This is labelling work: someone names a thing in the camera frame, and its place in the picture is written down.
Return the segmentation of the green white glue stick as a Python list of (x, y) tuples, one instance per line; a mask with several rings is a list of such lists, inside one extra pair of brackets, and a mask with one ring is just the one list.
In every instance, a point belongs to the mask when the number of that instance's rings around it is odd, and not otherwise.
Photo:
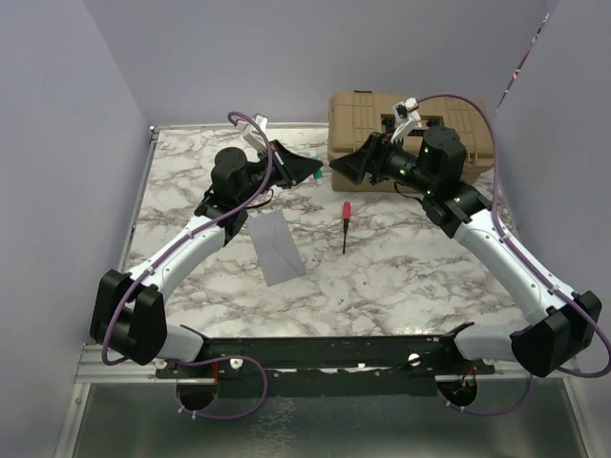
[(316, 155), (313, 155), (311, 159), (314, 160), (316, 165), (316, 169), (313, 171), (312, 177), (315, 183), (320, 185), (323, 182), (322, 167), (324, 166), (324, 163)]

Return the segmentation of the grey envelope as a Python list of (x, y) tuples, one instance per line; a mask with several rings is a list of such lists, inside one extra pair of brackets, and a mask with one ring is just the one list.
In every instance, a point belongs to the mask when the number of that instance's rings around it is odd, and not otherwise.
[(281, 210), (249, 218), (247, 228), (267, 286), (291, 281), (306, 273)]

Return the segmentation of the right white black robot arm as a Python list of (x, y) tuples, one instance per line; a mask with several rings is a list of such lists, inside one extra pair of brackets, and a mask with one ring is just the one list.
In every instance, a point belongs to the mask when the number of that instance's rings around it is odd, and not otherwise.
[(371, 134), (357, 151), (330, 161), (331, 169), (359, 184), (392, 180), (422, 196), (429, 220), (476, 256), (521, 310), (527, 326), (470, 324), (438, 350), (448, 372), (459, 373), (479, 359), (517, 362), (546, 377), (592, 341), (601, 302), (592, 292), (577, 293), (530, 254), (493, 214), (493, 204), (462, 179), (467, 151), (452, 128), (426, 130), (418, 155)]

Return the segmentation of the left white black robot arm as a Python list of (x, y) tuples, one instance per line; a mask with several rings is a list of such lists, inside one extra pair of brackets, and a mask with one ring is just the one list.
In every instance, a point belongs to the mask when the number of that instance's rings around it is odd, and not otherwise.
[(186, 374), (211, 363), (201, 334), (166, 321), (165, 302), (206, 258), (239, 234), (250, 202), (277, 186), (290, 189), (317, 172), (322, 161), (289, 152), (279, 141), (252, 162), (237, 147), (214, 158), (211, 186), (186, 226), (155, 255), (127, 273), (105, 273), (97, 288), (90, 336), (121, 360), (144, 365), (175, 360)]

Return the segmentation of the tan plastic tool case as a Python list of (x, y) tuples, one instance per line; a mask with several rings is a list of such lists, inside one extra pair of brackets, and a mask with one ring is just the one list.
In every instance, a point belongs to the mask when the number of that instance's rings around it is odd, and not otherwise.
[[(373, 132), (391, 134), (395, 128), (392, 106), (407, 99), (406, 94), (343, 92), (328, 103), (327, 159), (329, 161), (358, 150)], [(405, 137), (403, 148), (417, 155), (424, 131), (432, 125), (454, 129), (465, 145), (467, 156), (462, 178), (473, 184), (495, 163), (495, 147), (483, 115), (483, 99), (473, 104), (450, 96), (437, 96), (419, 104), (421, 123)]]

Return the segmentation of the red handled screwdriver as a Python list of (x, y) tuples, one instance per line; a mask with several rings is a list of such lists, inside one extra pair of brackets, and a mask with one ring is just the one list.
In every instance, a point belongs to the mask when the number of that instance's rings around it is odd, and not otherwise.
[(348, 228), (349, 222), (351, 218), (351, 203), (349, 201), (345, 201), (342, 207), (342, 221), (343, 221), (343, 245), (342, 245), (342, 254), (344, 255), (347, 250), (347, 238), (348, 238)]

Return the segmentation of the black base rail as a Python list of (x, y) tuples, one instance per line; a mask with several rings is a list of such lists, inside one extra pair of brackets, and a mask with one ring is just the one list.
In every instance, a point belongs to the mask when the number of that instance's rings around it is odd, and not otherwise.
[(236, 398), (263, 390), (283, 397), (433, 396), (438, 380), (457, 381), (470, 369), (495, 371), (464, 359), (453, 337), (212, 338), (198, 356), (201, 366), (170, 363), (156, 375)]

